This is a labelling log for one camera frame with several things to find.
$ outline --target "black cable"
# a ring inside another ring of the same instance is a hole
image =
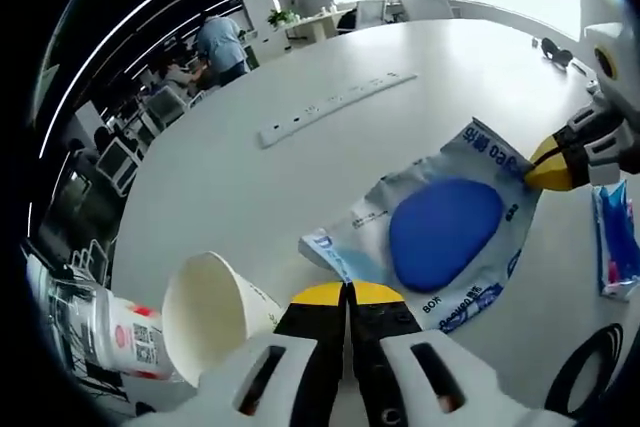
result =
[[[553,384],[551,384],[544,408],[579,420],[594,407],[597,407],[600,397],[607,389],[609,380],[618,363],[622,339],[622,326],[620,324],[611,324],[598,330],[584,344],[578,347],[562,366]],[[601,360],[596,385],[582,405],[573,412],[569,412],[568,404],[573,386],[585,363],[593,354],[599,354]]]
[[[601,397],[597,407],[575,427],[627,425],[637,415],[638,372],[640,372],[640,327],[631,343],[620,372]]]

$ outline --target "potted plant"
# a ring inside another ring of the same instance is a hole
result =
[[[273,27],[282,27],[285,24],[293,22],[294,14],[290,10],[277,10],[271,9],[271,15],[267,18],[267,21]]]

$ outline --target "robotic hand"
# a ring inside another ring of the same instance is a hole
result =
[[[343,372],[347,305],[353,371],[369,425],[561,427],[574,421],[504,395],[496,373],[439,331],[423,332],[397,292],[339,282],[297,295],[274,333],[250,338],[200,378],[198,394],[128,427],[327,426]]]
[[[629,25],[587,27],[594,46],[600,90],[591,105],[574,115],[538,147],[532,187],[571,190],[591,183],[612,184],[620,171],[640,172],[640,59]]]

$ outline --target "desk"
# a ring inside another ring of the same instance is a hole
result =
[[[311,27],[314,43],[327,40],[327,38],[334,37],[336,35],[336,25],[334,23],[335,17],[340,17],[349,12],[348,10],[341,10],[335,13],[319,14],[313,17],[307,17],[299,22],[285,24],[282,27],[278,27],[276,31],[291,30],[296,27],[302,27],[308,25]]]
[[[388,71],[419,77],[258,147],[273,120]],[[589,102],[586,81],[554,68],[529,35],[482,20],[374,27],[292,52],[215,92],[153,143],[124,211],[113,291],[159,308],[184,260],[213,250],[286,305],[336,279],[297,253],[300,235],[339,218],[382,175],[435,153],[474,115],[531,155]],[[640,176],[629,195],[640,199]],[[589,187],[544,193],[507,288],[452,334],[526,405],[541,406],[573,350],[612,321],[625,328],[622,363],[640,323],[640,296],[597,295],[593,235]],[[193,393],[144,382],[127,379],[129,396],[160,408]],[[344,416],[366,425],[356,390],[343,383],[335,425]]]

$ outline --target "person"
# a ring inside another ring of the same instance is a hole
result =
[[[169,86],[171,86],[177,94],[183,98],[187,98],[187,89],[190,85],[195,85],[200,76],[202,69],[198,69],[195,73],[190,73],[178,65],[175,59],[171,59],[160,66],[160,77]]]
[[[106,127],[98,127],[93,133],[93,142],[96,144],[96,149],[100,155],[104,154],[107,147],[113,140],[113,135],[109,133]]]
[[[94,176],[95,165],[100,159],[98,152],[85,147],[82,141],[76,138],[69,141],[68,148],[75,170],[91,180]]]
[[[203,19],[196,38],[198,53],[209,59],[211,67],[219,75],[220,85],[224,87],[249,72],[245,61],[247,55],[239,39],[240,27],[228,17]]]

